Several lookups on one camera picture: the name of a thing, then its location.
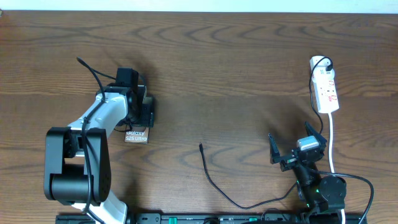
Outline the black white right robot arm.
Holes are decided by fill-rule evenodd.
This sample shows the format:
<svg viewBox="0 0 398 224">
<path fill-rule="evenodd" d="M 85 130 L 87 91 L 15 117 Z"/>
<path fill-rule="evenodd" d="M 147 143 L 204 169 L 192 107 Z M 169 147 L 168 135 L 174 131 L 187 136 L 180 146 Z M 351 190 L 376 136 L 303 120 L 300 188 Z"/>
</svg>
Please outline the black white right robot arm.
<svg viewBox="0 0 398 224">
<path fill-rule="evenodd" d="M 307 137 L 299 139 L 297 147 L 284 156 L 280 154 L 275 139 L 269 135 L 270 163 L 280 164 L 283 172 L 294 172 L 299 192 L 312 212 L 339 212 L 345 208 L 346 182 L 331 174 L 321 176 L 315 163 L 325 155 L 327 140 L 308 122 L 305 129 Z"/>
</svg>

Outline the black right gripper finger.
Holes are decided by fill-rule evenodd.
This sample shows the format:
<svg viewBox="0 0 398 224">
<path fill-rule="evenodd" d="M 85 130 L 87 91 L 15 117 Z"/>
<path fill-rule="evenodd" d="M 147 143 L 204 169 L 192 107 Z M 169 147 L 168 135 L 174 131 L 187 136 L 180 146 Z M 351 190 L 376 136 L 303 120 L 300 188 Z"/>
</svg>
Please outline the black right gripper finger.
<svg viewBox="0 0 398 224">
<path fill-rule="evenodd" d="M 308 121 L 305 122 L 305 129 L 308 136 L 313 136 L 320 143 L 320 145 L 326 145 L 327 140 L 318 131 L 316 131 Z"/>
<path fill-rule="evenodd" d="M 269 137 L 269 145 L 270 145 L 270 163 L 275 164 L 280 162 L 280 152 L 275 142 L 275 139 L 272 137 L 271 133 L 268 135 Z"/>
</svg>

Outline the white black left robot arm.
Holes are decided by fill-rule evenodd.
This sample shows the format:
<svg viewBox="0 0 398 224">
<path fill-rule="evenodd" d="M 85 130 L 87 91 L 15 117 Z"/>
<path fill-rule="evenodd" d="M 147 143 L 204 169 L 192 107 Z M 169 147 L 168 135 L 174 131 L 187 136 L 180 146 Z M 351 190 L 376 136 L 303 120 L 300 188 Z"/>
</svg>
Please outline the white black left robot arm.
<svg viewBox="0 0 398 224">
<path fill-rule="evenodd" d="M 114 82 L 99 89 L 80 118 L 48 130 L 44 194 L 81 211 L 57 215 L 56 223 L 135 223 L 128 205 L 111 190 L 108 138 L 118 126 L 130 132 L 153 125 L 153 98 L 144 79 L 131 68 L 119 68 Z"/>
</svg>

